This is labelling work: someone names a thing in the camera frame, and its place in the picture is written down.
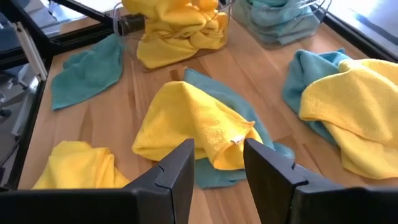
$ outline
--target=crumpled yellow towel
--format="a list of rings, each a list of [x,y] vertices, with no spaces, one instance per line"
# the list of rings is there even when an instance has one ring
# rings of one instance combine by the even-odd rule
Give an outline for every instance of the crumpled yellow towel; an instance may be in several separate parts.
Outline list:
[[[227,41],[228,15],[216,10],[217,0],[123,0],[132,13],[146,16],[137,58],[156,68],[219,49]]]
[[[121,188],[128,183],[115,168],[109,149],[93,149],[85,142],[63,141],[54,147],[33,189]]]
[[[305,89],[300,117],[323,122],[348,170],[373,179],[398,177],[398,64],[344,60],[339,71]]]
[[[186,82],[168,82],[155,95],[132,145],[153,161],[163,159],[187,138],[195,140],[195,158],[208,157],[214,168],[244,168],[243,139],[261,142],[253,121]]]

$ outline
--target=teal towel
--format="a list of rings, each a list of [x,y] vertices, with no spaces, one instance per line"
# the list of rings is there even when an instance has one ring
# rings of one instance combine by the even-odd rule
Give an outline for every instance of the teal towel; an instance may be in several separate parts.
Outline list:
[[[237,0],[234,18],[265,44],[285,45],[315,33],[319,19],[301,0]]]
[[[52,80],[52,109],[81,103],[115,84],[122,74],[123,45],[114,34],[72,55]]]
[[[289,64],[289,74],[282,90],[282,97],[286,104],[298,114],[304,89],[318,79],[339,73],[338,64],[347,58],[350,57],[345,55],[344,49],[319,55],[306,50],[298,50]],[[336,144],[321,121],[307,121],[306,123],[327,141]]]
[[[292,155],[292,151],[288,147],[277,142],[274,142],[273,145],[276,151],[289,152]],[[229,187],[244,179],[246,179],[245,170],[216,170],[208,159],[195,161],[195,182],[202,189]]]
[[[271,149],[275,149],[277,152],[288,157],[289,159],[294,159],[294,152],[291,149],[281,144],[272,142],[267,130],[261,123],[261,120],[257,114],[254,112],[252,106],[233,90],[224,84],[202,75],[201,73],[198,73],[192,69],[186,69],[184,81],[203,90],[213,98],[220,100],[226,106],[239,113],[246,120],[255,121],[256,123],[254,124],[254,129],[256,129],[256,131],[259,133],[264,145],[270,147]],[[237,181],[243,180],[245,178],[246,173],[244,170],[216,170],[208,162],[208,159],[200,159],[195,163],[195,179],[197,185],[201,188],[226,187],[233,185]]]

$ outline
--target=wooden tabletop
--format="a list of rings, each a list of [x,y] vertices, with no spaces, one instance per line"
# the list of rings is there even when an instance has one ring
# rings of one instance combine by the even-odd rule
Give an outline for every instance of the wooden tabletop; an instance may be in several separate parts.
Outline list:
[[[78,29],[90,23],[83,19],[64,29]],[[298,164],[348,187],[398,185],[397,179],[369,180],[344,170],[339,149],[304,125],[281,97],[288,63],[296,50],[322,53],[344,47],[351,57],[366,58],[363,53],[324,24],[313,37],[279,50],[264,50],[234,20],[230,26],[230,40],[223,50],[154,72],[134,71],[131,59],[124,54],[124,70],[117,84],[85,102],[59,111],[51,109],[52,78],[62,71],[62,63],[69,56],[86,48],[54,57],[19,188],[30,189],[35,184],[51,150],[63,140],[108,147],[116,156],[117,168],[128,179],[143,174],[153,163],[133,154],[131,146],[154,95],[164,83],[175,79],[171,74],[183,67],[194,68],[223,82],[248,100],[271,138],[295,151]],[[247,181],[223,189],[195,188],[190,223],[260,223]]]

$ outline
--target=towel pile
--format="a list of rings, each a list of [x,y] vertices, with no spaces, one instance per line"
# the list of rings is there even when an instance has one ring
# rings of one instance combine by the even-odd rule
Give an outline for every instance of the towel pile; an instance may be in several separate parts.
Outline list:
[[[220,49],[227,40],[229,17],[218,12],[217,0],[123,0],[131,14],[146,17],[137,58],[157,68],[195,55],[200,49]]]
[[[343,167],[398,177],[398,65],[353,60],[344,50],[295,53],[282,96],[319,135],[341,148]]]
[[[320,21],[302,0],[237,0],[233,17],[266,45],[281,46],[315,33]]]
[[[121,188],[129,183],[114,166],[108,148],[93,149],[78,141],[63,141],[53,149],[33,189]]]
[[[322,121],[348,170],[398,177],[398,64],[348,59],[338,70],[305,89],[300,117]]]

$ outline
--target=wire basket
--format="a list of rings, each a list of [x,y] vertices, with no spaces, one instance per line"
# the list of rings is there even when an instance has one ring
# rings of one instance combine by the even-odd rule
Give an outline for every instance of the wire basket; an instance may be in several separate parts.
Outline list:
[[[231,5],[232,1],[227,1],[219,3],[217,10],[200,12],[204,24],[181,26],[130,14],[119,3],[113,12],[114,33],[133,61],[139,62],[135,66],[154,70],[222,49],[228,41]]]
[[[331,0],[236,0],[232,16],[266,49],[316,33]]]

